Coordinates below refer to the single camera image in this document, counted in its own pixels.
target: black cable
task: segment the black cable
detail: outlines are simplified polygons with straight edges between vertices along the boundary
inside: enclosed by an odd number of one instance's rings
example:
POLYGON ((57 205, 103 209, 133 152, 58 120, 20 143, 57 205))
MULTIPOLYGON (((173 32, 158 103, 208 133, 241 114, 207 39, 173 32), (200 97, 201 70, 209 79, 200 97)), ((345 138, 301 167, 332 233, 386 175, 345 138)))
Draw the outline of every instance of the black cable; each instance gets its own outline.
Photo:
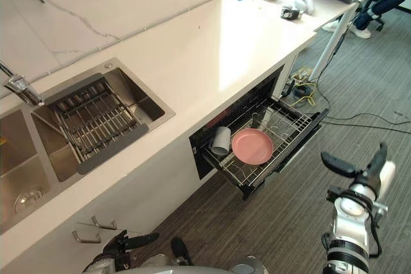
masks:
POLYGON ((359 114, 355 114, 355 115, 353 115, 351 117, 348 117, 348 118, 336 118, 336 117, 331 117, 331 116, 326 116, 326 118, 330 118, 330 119, 333 119, 333 120, 351 120, 351 119, 354 119, 354 118, 356 118, 358 116, 361 116, 361 115, 374 116, 374 117, 380 118, 381 120, 384 120, 385 122, 387 122, 389 124, 392 124, 392 125, 401 125, 401 124, 405 124, 405 123, 411 123, 411 121, 391 122, 391 121, 383 118, 382 116, 379 116, 379 115, 376 115, 376 114, 373 114, 373 113, 370 113, 370 112, 360 112, 359 114))
POLYGON ((407 131, 401 131, 401 130, 396 130, 395 128, 384 128, 382 126, 373 126, 373 125, 362 125, 362 124, 349 124, 349 123, 332 123, 328 121, 321 121, 322 123, 326 124, 333 124, 333 125, 340 125, 340 126, 355 126, 359 128, 379 128, 381 130, 388 130, 388 131, 393 131, 393 132, 398 132, 398 133, 404 133, 404 134, 409 134, 411 135, 411 132, 407 131))
MULTIPOLYGON (((331 102, 330 102, 330 100, 329 100, 329 99, 321 92, 321 90, 320 90, 320 87, 319 87, 320 78, 321 78, 321 76, 322 76, 322 73, 324 73, 324 71, 327 69, 328 65, 329 65, 330 62, 332 61, 332 59, 333 59, 333 57, 335 56, 335 54, 337 53, 337 51, 340 49, 340 46, 341 46, 342 42, 343 42, 344 39, 345 39, 345 35, 346 35, 347 31, 348 31, 350 25, 353 23, 353 21, 354 21, 355 18, 357 17, 357 15, 358 15, 358 14, 356 14, 356 15, 354 16, 354 18, 349 22, 349 25, 348 25, 346 31, 342 34, 340 40, 338 41, 338 43, 337 43, 337 45, 335 46, 332 54, 330 55, 330 57, 329 57, 329 59, 328 59, 328 61, 327 61, 326 66, 325 66, 325 67, 323 68, 323 70, 321 71, 319 77, 316 78, 316 79, 317 79, 317 84, 316 84, 317 91, 318 91, 319 94, 326 100, 326 102, 327 102, 327 104, 328 104, 328 109, 329 109, 329 111, 331 111, 331 102)), ((401 125, 401 124, 411 123, 411 121, 403 121, 403 122, 398 122, 398 123, 392 122, 392 121, 389 121, 389 120, 385 119, 385 118, 382 117, 382 116, 379 116, 379 115, 376 115, 376 114, 373 114, 373 113, 370 113, 370 112, 361 112, 361 113, 359 113, 359 114, 355 114, 355 115, 353 115, 353 116, 351 116, 351 117, 345 117, 345 118, 332 117, 332 116, 326 116, 326 118, 330 118, 330 119, 332 119, 332 120, 345 121, 345 120, 352 120, 352 119, 354 119, 354 118, 356 118, 356 117, 358 117, 358 116, 362 116, 362 115, 377 117, 377 118, 380 118, 381 120, 383 120, 383 121, 385 121, 385 122, 387 122, 387 123, 389 123, 389 124, 392 124, 392 125, 401 125)), ((362 127, 382 128, 382 127, 379 127, 379 126, 362 126, 362 127)), ((406 132, 406 131, 394 130, 394 129, 388 129, 388 128, 382 128, 382 129, 393 130, 393 131, 395 131, 395 132, 401 132, 401 133, 409 133, 409 132, 406 132)))

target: desk leg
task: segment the desk leg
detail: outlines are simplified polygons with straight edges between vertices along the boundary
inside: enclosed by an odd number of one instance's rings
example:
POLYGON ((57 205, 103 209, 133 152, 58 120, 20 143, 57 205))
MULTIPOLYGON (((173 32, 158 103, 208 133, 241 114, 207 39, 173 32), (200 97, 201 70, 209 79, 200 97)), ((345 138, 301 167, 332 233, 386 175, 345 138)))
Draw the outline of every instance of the desk leg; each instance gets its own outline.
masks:
POLYGON ((328 41, 327 47, 322 52, 322 55, 319 61, 317 62, 313 72, 311 73, 309 81, 313 81, 316 78, 318 78, 322 70, 326 67, 328 59, 333 53, 335 46, 337 46, 337 43, 340 40, 342 34, 347 29, 348 23, 351 21, 351 19, 353 19, 355 15, 355 11, 358 8, 358 5, 359 5, 358 2, 351 3, 350 7, 343 14, 341 21, 338 24, 337 29, 335 30, 330 40, 328 41))

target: sneaker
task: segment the sneaker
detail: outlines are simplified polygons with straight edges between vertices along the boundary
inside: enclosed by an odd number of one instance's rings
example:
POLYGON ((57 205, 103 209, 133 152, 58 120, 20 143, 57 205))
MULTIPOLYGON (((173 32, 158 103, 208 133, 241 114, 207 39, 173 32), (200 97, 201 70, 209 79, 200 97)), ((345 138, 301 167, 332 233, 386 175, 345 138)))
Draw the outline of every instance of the sneaker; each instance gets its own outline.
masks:
POLYGON ((321 27, 321 28, 325 31, 334 32, 336 30, 336 28, 338 27, 339 22, 340 21, 338 19, 336 19, 333 22, 329 22, 328 24, 323 25, 323 27, 321 27))
POLYGON ((354 24, 352 24, 349 30, 361 39, 371 38, 371 32, 367 28, 365 28, 364 30, 359 30, 354 24))

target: white desk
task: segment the white desk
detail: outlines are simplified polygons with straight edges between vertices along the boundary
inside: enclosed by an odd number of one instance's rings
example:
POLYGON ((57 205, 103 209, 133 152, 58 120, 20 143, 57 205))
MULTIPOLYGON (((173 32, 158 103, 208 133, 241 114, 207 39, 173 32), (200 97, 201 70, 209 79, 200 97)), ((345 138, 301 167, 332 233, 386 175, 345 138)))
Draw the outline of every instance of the white desk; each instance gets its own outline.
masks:
MULTIPOLYGON (((319 61, 317 62, 310 76, 311 81, 317 79, 320 76, 322 70, 325 68, 332 52, 334 51, 335 46, 337 45, 344 31, 347 29, 348 23, 353 19, 355 15, 355 11, 359 5, 358 1, 347 4, 338 0, 313 0, 315 6, 313 15, 304 13, 301 19, 290 21, 294 24, 304 26, 304 29, 306 30, 317 31, 323 25, 336 19, 338 16, 343 15, 338 28, 331 36, 327 46, 324 48, 324 51, 321 54, 321 57, 319 58, 319 61)), ((244 0, 243 2, 247 3, 247 5, 257 5, 255 3, 257 1, 244 0)), ((272 2, 264 1, 260 3, 261 10, 265 14, 269 16, 278 16, 278 18, 280 18, 281 8, 284 5, 292 5, 293 0, 275 0, 272 2)))

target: dishwasher rack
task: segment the dishwasher rack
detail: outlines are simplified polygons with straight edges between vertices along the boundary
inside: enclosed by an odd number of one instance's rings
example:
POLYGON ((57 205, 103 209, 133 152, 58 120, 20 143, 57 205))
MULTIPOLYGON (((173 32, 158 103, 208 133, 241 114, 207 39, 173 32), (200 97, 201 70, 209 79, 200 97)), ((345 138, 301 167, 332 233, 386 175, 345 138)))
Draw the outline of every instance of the dishwasher rack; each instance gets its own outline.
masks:
POLYGON ((202 148, 202 156, 243 193, 245 200, 268 175, 281 171, 305 141, 319 129, 318 124, 327 112, 325 110, 309 117, 284 103, 266 99, 255 107, 251 117, 249 113, 245 116, 241 126, 232 127, 229 124, 228 127, 232 129, 231 141, 244 128, 256 128, 266 133, 274 144, 274 152, 267 162, 257 166, 243 163, 231 148, 228 155, 215 155, 210 150, 212 140, 202 148))

